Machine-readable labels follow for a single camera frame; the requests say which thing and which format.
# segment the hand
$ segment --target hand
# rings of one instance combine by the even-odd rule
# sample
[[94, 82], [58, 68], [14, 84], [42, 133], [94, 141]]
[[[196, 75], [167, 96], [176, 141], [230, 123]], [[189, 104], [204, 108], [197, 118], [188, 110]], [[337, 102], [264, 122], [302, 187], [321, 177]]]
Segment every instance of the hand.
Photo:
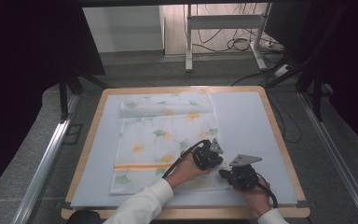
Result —
[[[269, 188], [269, 183], [264, 179], [258, 178], [258, 182], [266, 188]], [[248, 205], [261, 217], [269, 210], [271, 210], [271, 205], [269, 204], [269, 196], [261, 188], [254, 187], [250, 190], [240, 190], [235, 189], [243, 199], [248, 203]]]
[[173, 172], [165, 177], [165, 180], [170, 184], [172, 189], [175, 189], [179, 185], [186, 181], [192, 180], [200, 175], [208, 175], [211, 169], [202, 171], [193, 160], [193, 156], [190, 152], [173, 170]]

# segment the white wall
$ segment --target white wall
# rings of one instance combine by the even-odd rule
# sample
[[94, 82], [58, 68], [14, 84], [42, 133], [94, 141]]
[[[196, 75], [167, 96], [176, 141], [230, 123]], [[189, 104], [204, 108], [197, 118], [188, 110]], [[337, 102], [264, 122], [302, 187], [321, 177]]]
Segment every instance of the white wall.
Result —
[[163, 49], [162, 7], [83, 8], [99, 52]]

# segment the white sleeve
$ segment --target white sleeve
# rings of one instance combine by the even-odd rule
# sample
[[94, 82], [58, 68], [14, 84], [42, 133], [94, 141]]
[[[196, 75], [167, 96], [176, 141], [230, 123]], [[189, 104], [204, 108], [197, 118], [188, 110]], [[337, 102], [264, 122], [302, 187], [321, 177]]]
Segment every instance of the white sleeve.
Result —
[[171, 186], [165, 179], [160, 179], [132, 195], [103, 224], [148, 224], [161, 213], [162, 205], [172, 198]]
[[276, 208], [261, 216], [257, 222], [258, 224], [287, 224]]

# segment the orange stripe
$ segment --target orange stripe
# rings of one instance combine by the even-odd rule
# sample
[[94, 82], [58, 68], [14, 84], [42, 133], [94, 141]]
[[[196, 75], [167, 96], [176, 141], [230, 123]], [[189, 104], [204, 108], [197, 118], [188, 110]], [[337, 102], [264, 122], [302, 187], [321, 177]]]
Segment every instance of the orange stripe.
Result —
[[115, 169], [156, 169], [156, 168], [168, 168], [172, 166], [170, 163], [165, 164], [129, 164], [129, 165], [116, 165]]

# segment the aluminum rail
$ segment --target aluminum rail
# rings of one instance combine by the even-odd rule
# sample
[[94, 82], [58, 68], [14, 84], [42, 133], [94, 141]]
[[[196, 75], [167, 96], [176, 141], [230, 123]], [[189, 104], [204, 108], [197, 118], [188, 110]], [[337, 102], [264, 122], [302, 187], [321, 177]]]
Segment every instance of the aluminum rail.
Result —
[[301, 99], [303, 105], [305, 106], [310, 120], [316, 129], [316, 132], [321, 137], [324, 147], [326, 148], [332, 162], [336, 166], [336, 169], [342, 181], [344, 182], [345, 187], [347, 188], [358, 209], [358, 182], [351, 173], [351, 170], [349, 169], [347, 163], [344, 161], [341, 154], [339, 153], [337, 146], [334, 144], [332, 138], [330, 137], [330, 134], [325, 129], [324, 124], [320, 122], [312, 112], [312, 103], [308, 95], [306, 93], [299, 93], [298, 96]]
[[39, 166], [37, 167], [34, 177], [27, 191], [25, 192], [25, 195], [21, 200], [19, 209], [17, 210], [16, 215], [14, 216], [13, 221], [11, 223], [25, 224], [28, 221], [28, 218], [31, 215], [32, 210], [34, 209], [34, 204], [40, 194], [41, 189], [43, 188], [46, 182], [46, 178], [48, 177], [48, 173], [50, 171], [51, 165], [54, 162], [57, 152], [60, 148], [60, 144], [68, 128], [68, 124], [71, 120], [71, 117], [73, 116], [73, 112], [77, 105], [78, 99], [79, 99], [78, 95], [72, 96], [68, 104], [69, 116], [67, 120], [65, 120], [63, 123], [58, 124], [48, 144], [48, 148], [46, 149], [45, 154], [43, 155], [43, 158], [39, 163]]

